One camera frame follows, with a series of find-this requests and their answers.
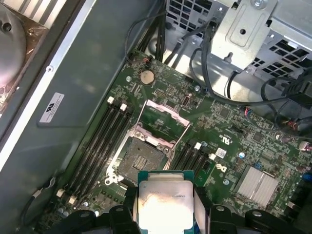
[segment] green circuit board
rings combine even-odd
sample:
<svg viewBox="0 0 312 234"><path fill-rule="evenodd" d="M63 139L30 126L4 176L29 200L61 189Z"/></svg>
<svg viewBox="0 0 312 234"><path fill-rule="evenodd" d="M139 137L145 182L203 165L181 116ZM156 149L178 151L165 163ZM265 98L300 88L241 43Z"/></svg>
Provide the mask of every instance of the green circuit board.
<svg viewBox="0 0 312 234"><path fill-rule="evenodd" d="M195 178L195 184L206 188L207 196L213 203L228 205L241 215L244 215L247 210L256 208L265 209L275 216L283 215L290 196L301 180L302 172L296 170L296 167L310 163L311 155L298 150L300 141L296 138L289 138L286 142L281 141L284 137L281 132L264 132L258 129L244 117L244 108L219 103L209 97L203 88L195 91L195 86L198 84L159 61L153 60L149 64L149 70L155 75L153 83L142 84L140 74L146 68L144 58L146 58L145 54L135 51L133 63L125 64L120 71L63 175L60 188L66 188L67 181L84 152L83 149L92 138L108 107L107 99L113 97L133 109L127 124L128 129L137 122L144 102L149 99L154 103L167 105L191 123L176 146L175 155L182 151L188 140L193 139L206 145L210 154L216 156L210 160L209 167L202 168ZM185 97L189 97L187 105L183 105ZM272 128L272 123L260 116L251 114L250 118L262 128ZM164 138L176 140L182 131L179 129L180 126L170 122L168 118L164 122L150 116L145 119L145 122L147 121L150 122L147 126L157 129ZM123 135L116 139L114 151L117 150ZM266 207L260 207L236 192L236 186L248 165L278 181ZM98 179L99 184L104 182L105 177L105 168L103 168ZM124 185L115 183L110 186L99 186L98 190L88 196L88 209L101 213L112 205L122 203L125 189ZM55 199L54 203L59 203L56 207L63 207L69 213L74 211L73 206L64 204L61 199ZM56 213L43 217L41 224L49 226L47 221L56 220L56 217Z"/></svg>

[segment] motherboard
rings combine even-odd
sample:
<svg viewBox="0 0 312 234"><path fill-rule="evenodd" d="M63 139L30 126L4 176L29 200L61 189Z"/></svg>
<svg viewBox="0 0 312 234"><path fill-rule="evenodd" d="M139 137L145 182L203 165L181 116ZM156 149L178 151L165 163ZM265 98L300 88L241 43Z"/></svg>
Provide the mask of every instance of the motherboard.
<svg viewBox="0 0 312 234"><path fill-rule="evenodd" d="M96 215L123 204L139 171L193 170L215 204L239 215L281 217L311 154L297 138L245 107L215 101L205 87L139 51L112 84L36 226L39 233L78 209Z"/></svg>

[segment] ram slot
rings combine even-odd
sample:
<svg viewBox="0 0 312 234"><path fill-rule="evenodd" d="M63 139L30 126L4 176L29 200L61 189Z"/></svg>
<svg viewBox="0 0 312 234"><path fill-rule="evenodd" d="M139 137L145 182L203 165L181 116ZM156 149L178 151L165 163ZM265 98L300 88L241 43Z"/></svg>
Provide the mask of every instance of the ram slot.
<svg viewBox="0 0 312 234"><path fill-rule="evenodd" d="M197 153L193 155L188 167L185 168L185 170L193 170L195 165L198 163L199 157L203 154L204 153L201 150L198 150Z"/></svg>
<svg viewBox="0 0 312 234"><path fill-rule="evenodd" d="M194 176L197 177L198 173L200 172L200 170L203 168L206 160L208 160L208 149L207 148L202 148L201 151L203 152L202 154L200 154L200 157L197 161L197 163L195 164L193 171L194 171Z"/></svg>
<svg viewBox="0 0 312 234"><path fill-rule="evenodd" d="M112 154L112 152L115 148L115 145L118 142L118 139L120 139L121 135L126 130L128 123L130 121L131 115L132 115L132 109L128 109L127 113L125 114L125 116L122 119L122 121L120 122L120 124L113 131L113 134L111 136L111 140L108 143L107 148L103 152L101 152L101 155L102 155L101 161L99 162L98 167L95 169L93 176L91 176L90 181L87 182L87 187L84 189L84 191L82 191L82 193L80 195L85 195L85 194L89 193L92 190L92 188L94 187L95 182L96 182L97 178L99 177L99 175L101 174L103 167L104 167L105 163L107 162L109 156Z"/></svg>
<svg viewBox="0 0 312 234"><path fill-rule="evenodd" d="M100 123L97 125L97 129L92 139L89 141L87 147L84 150L83 155L80 157L78 166L75 169L75 172L69 183L69 191L72 191L80 183L81 177L85 173L85 167L88 166L90 160L92 159L92 152L97 148L98 143L101 141L102 135L105 132L105 129L109 125L108 123L116 115L119 110L120 102L116 101L113 105L110 105L109 109L105 112L103 117L100 120Z"/></svg>
<svg viewBox="0 0 312 234"><path fill-rule="evenodd" d="M107 143L111 140L111 134L114 132L114 129L119 125L120 121L124 118L124 111L119 110L116 114L114 120L107 125L105 134L102 135L100 144L96 147L93 153L93 160L90 162L88 169L85 171L84 176L81 178L79 185L76 188L75 193L78 195L87 185L90 176L94 172L94 168L100 161L102 157L102 151L106 148Z"/></svg>
<svg viewBox="0 0 312 234"><path fill-rule="evenodd" d="M194 148L190 148L188 153L183 157L178 165L176 166L177 170L183 170L184 167L187 165L187 162L192 158L192 156L195 154Z"/></svg>
<svg viewBox="0 0 312 234"><path fill-rule="evenodd" d="M174 157L173 162L172 162L172 164L170 165L170 170L176 170L176 169L177 169L177 165L178 165L179 162L185 157L185 155L188 154L188 152L189 152L189 150L191 149L192 145L193 145L193 143L192 143L191 140L188 141L188 142L184 145L184 147L183 147L181 153L180 153L179 155L177 155L177 156Z"/></svg>

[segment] heatsink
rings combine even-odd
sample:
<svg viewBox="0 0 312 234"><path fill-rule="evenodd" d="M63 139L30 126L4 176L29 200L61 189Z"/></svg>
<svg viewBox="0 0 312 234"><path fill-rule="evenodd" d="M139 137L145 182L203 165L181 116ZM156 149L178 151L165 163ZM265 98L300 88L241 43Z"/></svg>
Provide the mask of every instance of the heatsink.
<svg viewBox="0 0 312 234"><path fill-rule="evenodd" d="M278 181L275 178L256 168L247 166L235 191L259 206L266 207L277 185Z"/></svg>

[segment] label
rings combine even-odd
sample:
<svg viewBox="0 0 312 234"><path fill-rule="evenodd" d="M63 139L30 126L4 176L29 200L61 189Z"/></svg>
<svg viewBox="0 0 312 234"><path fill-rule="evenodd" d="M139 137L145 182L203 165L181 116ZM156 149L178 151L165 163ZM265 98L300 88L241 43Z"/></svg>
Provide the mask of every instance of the label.
<svg viewBox="0 0 312 234"><path fill-rule="evenodd" d="M217 155L220 158L224 158L225 155L226 155L226 151L221 149L221 148L218 148L218 150L216 151L215 155Z"/></svg>
<svg viewBox="0 0 312 234"><path fill-rule="evenodd" d="M55 115L60 103L64 98L64 94L55 93L49 102L47 108L45 109L39 123L50 123Z"/></svg>

